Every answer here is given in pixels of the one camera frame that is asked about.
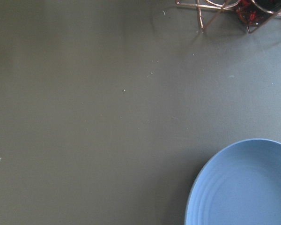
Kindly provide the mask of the blue plate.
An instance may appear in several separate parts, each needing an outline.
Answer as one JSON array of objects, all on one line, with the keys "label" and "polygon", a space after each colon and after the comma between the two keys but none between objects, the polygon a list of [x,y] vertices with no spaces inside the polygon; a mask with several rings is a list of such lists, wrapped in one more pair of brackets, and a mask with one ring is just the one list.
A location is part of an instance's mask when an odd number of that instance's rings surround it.
[{"label": "blue plate", "polygon": [[186,225],[281,225],[281,143],[236,142],[198,173],[186,205]]}]

